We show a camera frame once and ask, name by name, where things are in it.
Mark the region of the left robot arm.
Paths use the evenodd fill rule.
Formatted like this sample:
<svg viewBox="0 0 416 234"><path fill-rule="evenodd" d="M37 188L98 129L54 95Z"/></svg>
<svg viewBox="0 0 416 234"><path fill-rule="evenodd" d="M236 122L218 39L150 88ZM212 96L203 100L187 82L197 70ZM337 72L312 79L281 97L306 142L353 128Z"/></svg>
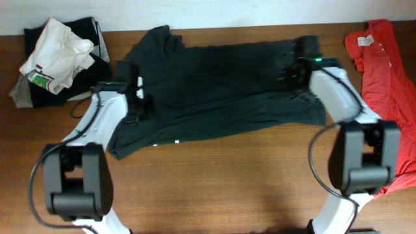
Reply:
<svg viewBox="0 0 416 234"><path fill-rule="evenodd" d="M47 211L85 233L130 233L115 213L105 150L120 124L136 124L153 110L139 67L117 63L116 75L92 88L91 104L60 143L46 146L41 163Z"/></svg>

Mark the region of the dark green t-shirt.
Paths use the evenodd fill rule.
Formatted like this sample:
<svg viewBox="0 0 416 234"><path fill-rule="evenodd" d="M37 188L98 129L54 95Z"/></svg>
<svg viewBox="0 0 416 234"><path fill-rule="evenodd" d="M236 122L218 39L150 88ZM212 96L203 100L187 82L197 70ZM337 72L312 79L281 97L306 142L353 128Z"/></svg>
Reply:
<svg viewBox="0 0 416 234"><path fill-rule="evenodd" d="M153 145L209 140L281 124L324 125L323 104L309 90L283 91L276 79L293 40L186 47L168 26L149 30L125 59L139 67L147 120L120 124L108 145L123 159Z"/></svg>

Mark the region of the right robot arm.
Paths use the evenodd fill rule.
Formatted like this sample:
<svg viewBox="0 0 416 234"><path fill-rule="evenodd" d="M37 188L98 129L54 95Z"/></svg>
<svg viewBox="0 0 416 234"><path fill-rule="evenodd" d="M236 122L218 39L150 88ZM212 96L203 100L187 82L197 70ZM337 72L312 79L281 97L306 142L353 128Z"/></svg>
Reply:
<svg viewBox="0 0 416 234"><path fill-rule="evenodd" d="M312 138L307 152L311 172L328 197L305 228L290 232L353 233L360 210L395 178L399 126L383 120L363 101L336 58L322 57L316 36L294 39L282 63L285 78L308 88L333 120ZM316 171L312 152L318 137L334 127L339 131L328 161L327 186Z"/></svg>

